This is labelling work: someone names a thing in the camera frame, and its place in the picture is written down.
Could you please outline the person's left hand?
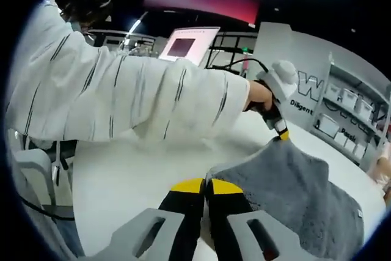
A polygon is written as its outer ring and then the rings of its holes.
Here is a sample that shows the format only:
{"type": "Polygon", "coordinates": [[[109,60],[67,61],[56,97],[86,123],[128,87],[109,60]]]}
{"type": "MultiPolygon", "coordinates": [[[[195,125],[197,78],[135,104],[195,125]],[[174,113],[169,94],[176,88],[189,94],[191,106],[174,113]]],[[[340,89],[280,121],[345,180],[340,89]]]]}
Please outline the person's left hand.
{"type": "Polygon", "coordinates": [[[273,104],[272,92],[256,81],[249,81],[249,94],[243,111],[247,111],[252,102],[263,103],[264,110],[269,111],[273,104]]]}

